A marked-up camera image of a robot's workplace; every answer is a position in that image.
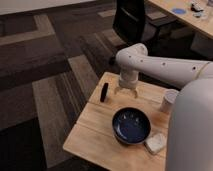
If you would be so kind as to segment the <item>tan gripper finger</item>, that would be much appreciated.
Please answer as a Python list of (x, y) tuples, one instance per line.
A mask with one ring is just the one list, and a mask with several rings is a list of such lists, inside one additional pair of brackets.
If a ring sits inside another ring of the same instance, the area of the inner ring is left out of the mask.
[(116, 95), (122, 88), (121, 87), (116, 87), (114, 89), (114, 94)]
[(133, 94), (134, 94), (134, 97), (135, 97), (135, 98), (138, 98), (138, 92), (137, 92), (137, 89), (133, 89)]

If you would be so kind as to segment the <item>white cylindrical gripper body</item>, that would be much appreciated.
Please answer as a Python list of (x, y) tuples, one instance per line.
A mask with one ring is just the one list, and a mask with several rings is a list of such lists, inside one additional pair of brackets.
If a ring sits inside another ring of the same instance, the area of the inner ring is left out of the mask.
[(138, 72), (122, 69), (119, 76), (119, 86), (127, 89), (135, 89), (138, 82)]

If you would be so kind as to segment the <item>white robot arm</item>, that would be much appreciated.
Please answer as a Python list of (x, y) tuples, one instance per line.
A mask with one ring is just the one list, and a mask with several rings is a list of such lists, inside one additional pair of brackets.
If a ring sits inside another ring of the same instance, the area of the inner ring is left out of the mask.
[(172, 102), (165, 171), (213, 171), (213, 61), (150, 56), (142, 43), (116, 53), (119, 86), (134, 89), (144, 73), (177, 88)]

